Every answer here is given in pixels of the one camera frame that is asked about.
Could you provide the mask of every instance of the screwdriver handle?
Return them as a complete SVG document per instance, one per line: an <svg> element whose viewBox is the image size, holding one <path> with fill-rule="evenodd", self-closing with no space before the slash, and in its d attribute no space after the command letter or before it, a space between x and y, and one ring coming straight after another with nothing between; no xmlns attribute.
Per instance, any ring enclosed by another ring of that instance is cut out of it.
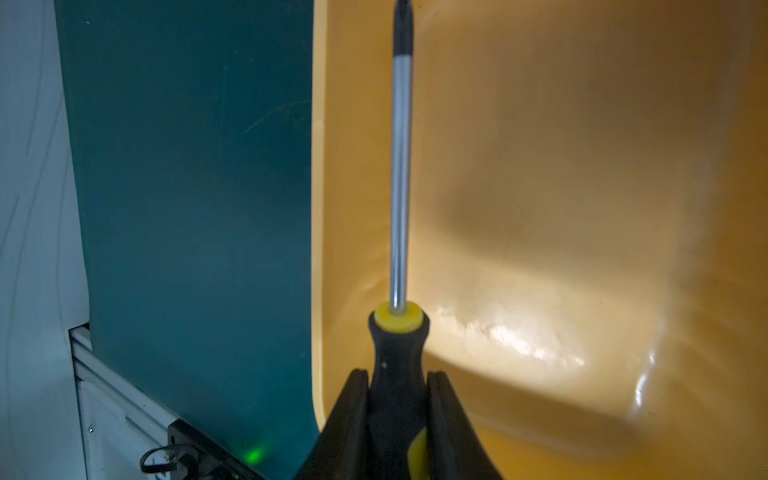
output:
<svg viewBox="0 0 768 480"><path fill-rule="evenodd" d="M378 480L425 480L427 390L422 351L429 318L413 302L393 316L389 303L368 318L376 365L368 397L371 470Z"/></svg>

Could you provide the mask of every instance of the green led light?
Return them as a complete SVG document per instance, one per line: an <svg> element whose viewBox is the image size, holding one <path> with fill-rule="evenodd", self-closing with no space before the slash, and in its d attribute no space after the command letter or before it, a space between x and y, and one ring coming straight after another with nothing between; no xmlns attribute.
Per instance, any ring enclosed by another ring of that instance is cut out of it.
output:
<svg viewBox="0 0 768 480"><path fill-rule="evenodd" d="M264 453L263 447L257 447L246 453L243 459L248 465L255 465L264 460Z"/></svg>

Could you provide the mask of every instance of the teal panel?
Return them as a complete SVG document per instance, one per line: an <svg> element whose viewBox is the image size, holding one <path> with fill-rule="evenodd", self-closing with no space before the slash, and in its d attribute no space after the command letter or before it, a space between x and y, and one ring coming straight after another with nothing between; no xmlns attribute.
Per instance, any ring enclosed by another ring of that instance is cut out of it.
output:
<svg viewBox="0 0 768 480"><path fill-rule="evenodd" d="M275 479L317 437L312 6L56 0L94 351Z"/></svg>

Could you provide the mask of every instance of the yellow plastic surface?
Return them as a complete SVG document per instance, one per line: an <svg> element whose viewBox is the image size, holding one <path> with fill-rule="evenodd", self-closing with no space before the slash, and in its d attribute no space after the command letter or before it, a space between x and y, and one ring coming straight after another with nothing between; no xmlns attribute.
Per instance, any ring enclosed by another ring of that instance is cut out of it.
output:
<svg viewBox="0 0 768 480"><path fill-rule="evenodd" d="M316 2L320 425L389 287L392 6ZM768 477L768 8L415 3L409 298L507 478Z"/></svg>

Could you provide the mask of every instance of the black tip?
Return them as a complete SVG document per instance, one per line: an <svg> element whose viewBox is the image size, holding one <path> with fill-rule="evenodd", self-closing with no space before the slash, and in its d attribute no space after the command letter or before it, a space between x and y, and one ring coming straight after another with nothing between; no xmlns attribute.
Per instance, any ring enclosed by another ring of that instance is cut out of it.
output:
<svg viewBox="0 0 768 480"><path fill-rule="evenodd" d="M411 0L397 0L395 5L395 55L413 55Z"/></svg>

